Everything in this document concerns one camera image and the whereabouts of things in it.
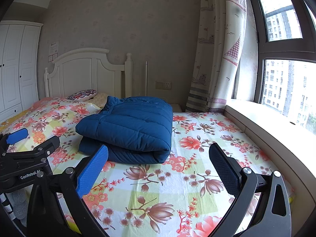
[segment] screw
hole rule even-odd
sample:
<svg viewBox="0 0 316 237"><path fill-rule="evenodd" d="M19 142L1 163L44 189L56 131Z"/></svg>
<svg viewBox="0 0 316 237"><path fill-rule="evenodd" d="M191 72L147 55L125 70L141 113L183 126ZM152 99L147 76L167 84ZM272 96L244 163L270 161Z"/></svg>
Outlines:
<svg viewBox="0 0 316 237"><path fill-rule="evenodd" d="M246 173L246 174L250 174L252 172L252 170L248 167L244 167L243 171Z"/></svg>
<svg viewBox="0 0 316 237"><path fill-rule="evenodd" d="M276 177L280 177L281 176L281 173L279 171L274 171L273 174L276 176Z"/></svg>
<svg viewBox="0 0 316 237"><path fill-rule="evenodd" d="M42 172L42 171L39 171L39 172L36 174L37 177L43 177L43 175L44 175L44 172Z"/></svg>
<svg viewBox="0 0 316 237"><path fill-rule="evenodd" d="M74 172L74 168L73 167L68 167L68 168L66 168L65 172L66 172L66 174L70 175L70 174L72 174Z"/></svg>

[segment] bedpost finial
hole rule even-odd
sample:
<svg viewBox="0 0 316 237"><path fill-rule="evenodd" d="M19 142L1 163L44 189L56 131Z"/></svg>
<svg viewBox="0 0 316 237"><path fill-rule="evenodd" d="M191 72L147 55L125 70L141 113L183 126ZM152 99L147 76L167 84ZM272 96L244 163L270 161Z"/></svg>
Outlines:
<svg viewBox="0 0 316 237"><path fill-rule="evenodd" d="M126 61L131 61L132 60L132 58L131 58L132 54L130 52L126 53L126 56L127 56Z"/></svg>

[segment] white wardrobe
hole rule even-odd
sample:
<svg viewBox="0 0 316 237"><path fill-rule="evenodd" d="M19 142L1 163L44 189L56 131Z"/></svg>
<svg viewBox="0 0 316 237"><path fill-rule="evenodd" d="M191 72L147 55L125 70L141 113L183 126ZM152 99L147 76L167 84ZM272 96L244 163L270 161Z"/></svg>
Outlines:
<svg viewBox="0 0 316 237"><path fill-rule="evenodd" d="M0 122L38 101L36 62L42 24L0 22Z"/></svg>

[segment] sailboat curtain print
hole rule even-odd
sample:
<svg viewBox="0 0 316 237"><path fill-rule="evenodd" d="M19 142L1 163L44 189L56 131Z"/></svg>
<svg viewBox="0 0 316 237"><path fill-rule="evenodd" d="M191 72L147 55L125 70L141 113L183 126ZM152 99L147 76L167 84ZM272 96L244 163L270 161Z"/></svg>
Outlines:
<svg viewBox="0 0 316 237"><path fill-rule="evenodd" d="M201 0L186 111L223 112L231 98L246 30L246 0Z"/></svg>

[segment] blue quilt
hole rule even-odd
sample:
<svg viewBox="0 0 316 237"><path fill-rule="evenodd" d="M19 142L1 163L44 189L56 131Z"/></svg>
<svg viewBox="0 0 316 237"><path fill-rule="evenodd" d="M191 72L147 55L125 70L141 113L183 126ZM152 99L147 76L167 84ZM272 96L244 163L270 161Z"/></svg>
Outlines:
<svg viewBox="0 0 316 237"><path fill-rule="evenodd" d="M84 136L79 151L91 155L102 143L108 147L109 161L163 163L171 150L172 118L172 107L162 99L108 96L98 114L76 125L76 132Z"/></svg>

